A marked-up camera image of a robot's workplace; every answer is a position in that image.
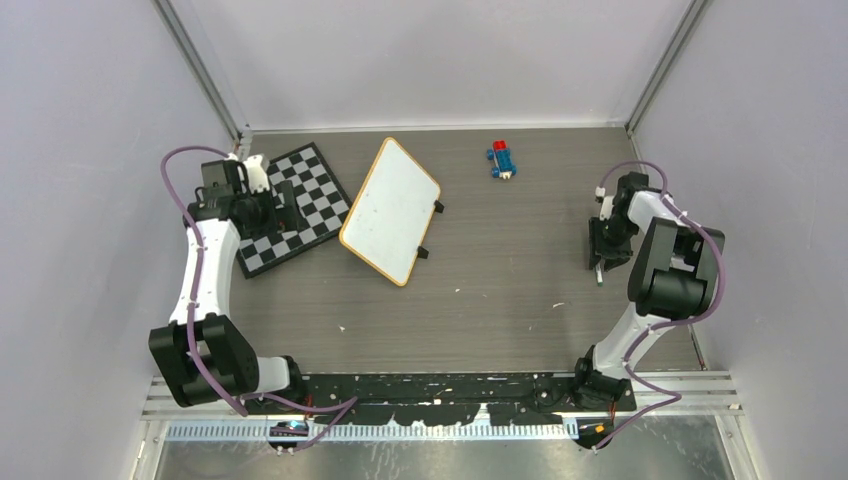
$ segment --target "gray wall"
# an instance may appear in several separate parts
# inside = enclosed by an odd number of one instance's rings
[[[774,478],[848,467],[848,3],[715,2],[637,133],[698,221],[727,233],[703,325]]]
[[[0,72],[0,477],[114,480],[185,261],[158,160],[229,140],[147,1],[0,2]]]
[[[175,3],[233,111],[303,129],[623,123],[688,1]]]

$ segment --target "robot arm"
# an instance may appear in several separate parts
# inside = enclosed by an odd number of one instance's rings
[[[590,267],[608,271],[621,266],[633,252],[630,241],[645,235],[627,287],[630,300],[624,314],[602,341],[593,345],[575,367],[575,404],[609,409],[631,391],[624,356],[636,338],[658,323],[703,313],[713,299],[717,263],[701,237],[685,226],[648,186],[648,176],[622,176],[614,196],[602,198],[601,214],[589,220]],[[705,228],[719,248],[724,234]],[[631,368],[669,329],[651,330],[628,362]]]
[[[234,155],[201,167],[203,187],[188,211],[203,240],[203,265],[197,272],[198,243],[186,228],[188,260],[180,297],[166,327],[150,332],[148,346],[176,402],[183,407],[218,400],[190,358],[187,319],[194,308],[194,333],[203,364],[230,395],[272,392],[297,381],[290,357],[257,357],[230,321],[230,281],[242,238],[297,229],[300,216],[291,183],[272,192],[261,155],[240,162]],[[196,301],[191,291],[197,282]]]

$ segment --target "blue toy car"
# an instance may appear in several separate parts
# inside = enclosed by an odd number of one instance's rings
[[[511,176],[518,173],[518,169],[512,164],[509,147],[506,146],[506,142],[503,140],[497,140],[492,143],[492,148],[486,152],[486,158],[495,162],[495,166],[492,167],[493,178],[509,180]]]

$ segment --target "cable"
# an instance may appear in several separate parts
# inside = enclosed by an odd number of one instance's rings
[[[197,304],[197,291],[200,288],[200,274],[203,270],[203,235],[201,235],[200,229],[197,227],[197,223],[194,221],[194,218],[192,218],[191,214],[189,214],[185,204],[180,200],[180,196],[177,195],[177,192],[174,189],[174,185],[171,183],[171,179],[168,177],[167,168],[168,161],[170,161],[171,158],[173,158],[177,154],[188,151],[204,151],[214,153],[220,157],[227,156],[226,153],[211,147],[189,145],[186,147],[180,147],[171,150],[164,157],[162,157],[162,162],[159,165],[159,171],[162,174],[162,181],[165,183],[165,189],[168,190],[168,194],[171,196],[171,199],[177,205],[177,208],[179,208],[180,213],[182,213],[183,218],[186,220],[186,223],[188,223],[189,228],[191,228],[191,231],[194,233],[194,239],[197,242],[197,260],[194,265],[194,276],[191,281],[191,291],[189,293],[188,313],[186,314],[186,333],[188,334],[188,349],[191,353],[191,360],[192,362],[194,362],[195,367],[197,367],[197,371],[200,373],[203,379],[206,380],[209,386],[212,387],[213,390],[215,390],[215,393],[217,393],[225,402],[227,402],[227,404],[229,404],[233,410],[238,412],[239,415],[246,417],[247,408],[245,408],[245,406],[237,398],[234,398],[232,395],[230,395],[229,392],[227,392],[227,390],[223,387],[223,385],[221,385],[218,380],[215,379],[209,369],[206,368],[206,365],[204,365],[203,359],[200,358],[200,353],[197,350],[197,338],[194,335],[194,314]],[[323,437],[333,427],[333,425],[335,425],[339,420],[341,420],[341,418],[348,412],[348,410],[353,407],[353,404],[356,403],[356,401],[358,400],[357,397],[352,397],[348,401],[333,407],[307,407],[270,393],[254,393],[250,395],[245,395],[243,398],[249,399],[259,397],[268,398],[269,400],[282,403],[283,405],[286,405],[293,409],[310,413],[327,413],[341,410],[341,412],[336,416],[336,418],[334,418],[333,421],[331,421],[330,424],[327,425],[327,428],[325,428],[324,431],[316,435],[314,438],[312,438],[312,440],[306,442],[306,444],[296,448],[295,451],[300,451],[312,446],[319,438]]]
[[[647,380],[643,379],[642,377],[637,375],[636,372],[633,371],[633,368],[630,367],[630,358],[633,356],[633,353],[636,351],[636,349],[639,348],[639,345],[641,345],[642,342],[644,342],[645,339],[648,338],[648,335],[650,335],[652,331],[660,330],[660,329],[663,329],[663,328],[685,327],[687,325],[693,325],[693,324],[698,323],[702,320],[705,320],[707,317],[712,315],[713,312],[716,311],[719,304],[721,303],[722,297],[724,297],[725,267],[724,267],[724,259],[721,256],[721,251],[719,250],[718,245],[715,243],[715,240],[713,240],[713,237],[711,237],[706,231],[704,231],[704,229],[700,225],[698,225],[697,223],[690,220],[689,217],[686,216],[686,212],[681,211],[679,208],[677,208],[674,205],[674,203],[671,202],[671,196],[668,194],[668,177],[666,176],[665,171],[663,171],[662,168],[660,168],[658,165],[651,163],[651,162],[644,162],[644,161],[623,162],[623,163],[620,163],[620,164],[612,167],[606,173],[606,175],[604,175],[604,177],[601,179],[601,183],[598,186],[598,188],[603,188],[604,184],[606,183],[609,176],[612,175],[612,173],[615,170],[617,170],[618,168],[626,166],[626,165],[646,165],[646,166],[653,168],[654,170],[657,171],[657,173],[660,174],[660,177],[662,177],[662,189],[661,189],[661,193],[660,193],[660,201],[662,202],[663,205],[665,205],[666,208],[668,208],[674,215],[676,215],[684,225],[686,225],[689,228],[691,228],[692,230],[694,230],[698,235],[701,236],[701,238],[704,239],[704,243],[710,248],[710,251],[712,252],[713,257],[715,257],[715,259],[716,259],[716,264],[717,264],[717,267],[718,267],[718,276],[717,276],[717,279],[716,279],[716,287],[715,287],[716,290],[715,290],[715,296],[713,298],[713,302],[710,304],[709,307],[707,307],[707,309],[702,314],[697,315],[697,316],[692,317],[692,318],[687,318],[685,320],[668,321],[668,322],[658,323],[656,325],[648,327],[647,329],[642,331],[642,333],[640,333],[639,336],[636,337],[635,340],[633,340],[633,343],[630,344],[630,347],[627,348],[627,350],[624,353],[624,358],[623,358],[624,369],[627,371],[627,374],[630,375],[630,377],[633,380],[637,381],[641,385],[643,385],[643,386],[645,386],[645,387],[647,387],[647,388],[649,388],[649,389],[651,389],[651,390],[653,390],[657,393],[663,393],[665,395],[669,395],[672,398],[669,398],[668,400],[663,400],[662,402],[658,402],[658,403],[655,403],[653,405],[649,405],[649,406],[643,408],[642,410],[640,410],[639,412],[637,412],[632,417],[628,418],[627,421],[622,423],[620,427],[614,429],[608,436],[606,436],[603,440],[598,442],[598,444],[595,447],[593,447],[593,450],[595,450],[595,451],[597,451],[597,449],[603,448],[604,445],[606,445],[607,443],[609,443],[612,440],[612,437],[616,436],[618,434],[618,432],[622,431],[628,425],[632,424],[636,420],[642,418],[646,414],[648,414],[648,413],[650,413],[650,412],[652,412],[652,411],[654,411],[658,408],[662,408],[662,407],[665,407],[667,405],[671,405],[672,403],[675,403],[675,402],[677,402],[677,401],[679,401],[680,399],[683,398],[683,395],[681,395],[680,393],[674,392],[674,391],[671,391],[671,390],[666,390],[666,389],[661,388],[657,385],[654,385],[654,384],[648,382]]]

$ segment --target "gray wood grain surface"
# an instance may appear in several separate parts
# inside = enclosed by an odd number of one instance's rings
[[[386,136],[442,186],[430,258],[404,288],[336,239],[250,280],[236,270],[233,321],[257,354],[292,355],[313,373],[572,370],[627,304],[629,265],[603,287],[587,265],[594,188],[633,159],[624,130],[257,135],[251,153],[314,141],[353,199]],[[518,167],[509,181],[490,175],[496,139]],[[697,369],[688,331],[666,334],[640,367]]]

